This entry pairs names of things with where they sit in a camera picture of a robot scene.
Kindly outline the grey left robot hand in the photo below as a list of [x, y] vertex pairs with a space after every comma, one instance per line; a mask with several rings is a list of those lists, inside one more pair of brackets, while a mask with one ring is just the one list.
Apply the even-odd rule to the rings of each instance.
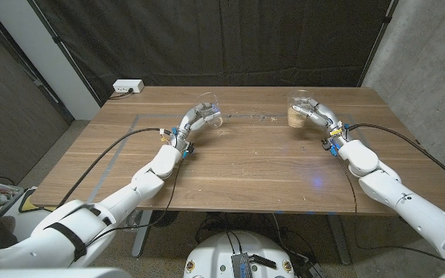
[[222, 125], [222, 113], [216, 103], [203, 102], [191, 108], [182, 118], [171, 136], [170, 145], [180, 152], [189, 147], [187, 138], [191, 131], [197, 131], [204, 125], [218, 128]]

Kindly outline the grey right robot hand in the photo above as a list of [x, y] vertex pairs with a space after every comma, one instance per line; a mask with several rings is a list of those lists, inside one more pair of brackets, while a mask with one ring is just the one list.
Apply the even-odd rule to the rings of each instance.
[[327, 138], [331, 140], [349, 141], [345, 125], [336, 117], [326, 105], [317, 102], [312, 97], [294, 97], [290, 108], [295, 114], [323, 128]]

